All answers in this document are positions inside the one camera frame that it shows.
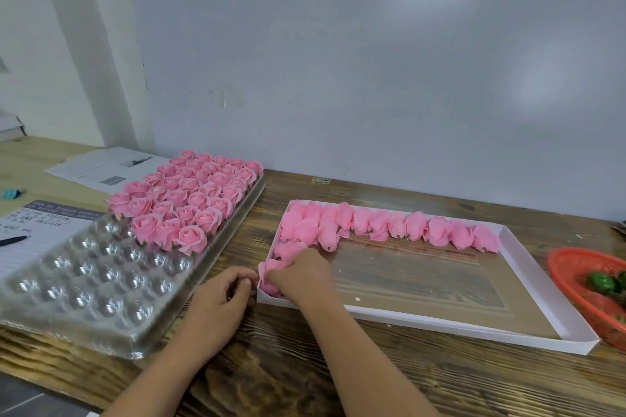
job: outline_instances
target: orange basket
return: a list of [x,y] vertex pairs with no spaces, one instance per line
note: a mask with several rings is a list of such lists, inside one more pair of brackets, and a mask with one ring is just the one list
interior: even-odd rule
[[548,270],[557,287],[574,303],[595,332],[607,343],[626,351],[626,323],[614,318],[626,318],[626,309],[587,285],[590,272],[605,272],[617,277],[626,271],[626,262],[601,252],[564,247],[548,254]]

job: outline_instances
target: whiteboard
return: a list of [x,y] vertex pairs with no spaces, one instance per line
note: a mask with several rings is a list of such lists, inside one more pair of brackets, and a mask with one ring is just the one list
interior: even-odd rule
[[626,0],[133,0],[158,153],[626,217]]

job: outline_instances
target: basket rim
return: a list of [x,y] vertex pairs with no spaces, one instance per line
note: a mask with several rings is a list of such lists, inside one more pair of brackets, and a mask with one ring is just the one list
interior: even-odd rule
[[576,252],[578,254],[594,256],[600,260],[606,261],[607,263],[611,263],[615,267],[623,267],[623,270],[625,271],[626,261],[623,261],[622,259],[620,259],[619,257],[615,257],[614,255],[605,254],[604,252],[598,252],[592,249],[585,249],[583,247],[561,247],[559,249],[553,249],[548,253],[548,270],[550,271],[550,277],[552,277],[552,280],[557,284],[561,291],[563,291],[567,296],[569,296],[570,299],[574,300],[578,305],[585,308],[591,314],[596,315],[596,317],[598,318],[601,318],[613,328],[622,331],[622,333],[626,333],[626,323],[617,321],[615,318],[611,317],[611,315],[607,315],[598,307],[592,305],[579,293],[577,293],[573,287],[565,282],[560,274],[555,270],[556,263],[557,261],[559,261],[560,256],[568,252]]

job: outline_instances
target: lined notebook page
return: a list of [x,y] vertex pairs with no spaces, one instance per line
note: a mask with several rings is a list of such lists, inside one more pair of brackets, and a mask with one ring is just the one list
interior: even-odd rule
[[0,219],[0,240],[28,239],[0,247],[0,279],[39,259],[104,213],[36,200]]

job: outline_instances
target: wood grain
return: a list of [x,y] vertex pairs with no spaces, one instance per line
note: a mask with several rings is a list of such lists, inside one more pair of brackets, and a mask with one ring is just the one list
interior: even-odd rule
[[[0,187],[27,186],[29,193],[20,200],[22,204],[47,199],[102,209],[104,194],[40,173],[67,156],[88,150],[36,138],[0,144]],[[589,247],[626,258],[623,239],[604,221],[338,180],[313,184],[311,176],[285,172],[267,171],[267,178],[265,192],[211,275],[235,264],[256,267],[264,260],[287,203],[297,198],[345,200],[357,206],[423,210],[503,223],[542,266],[552,248],[564,246]],[[0,214],[21,206],[6,203],[0,204]],[[179,324],[172,326],[163,342]],[[605,344],[590,356],[574,356],[405,327],[361,324],[443,415],[626,415],[626,353]],[[0,371],[96,408],[113,401],[150,359],[124,361],[51,337],[0,329]],[[246,313],[235,339],[195,378],[179,415],[335,416],[342,415],[342,410],[324,358],[300,313],[257,305]]]

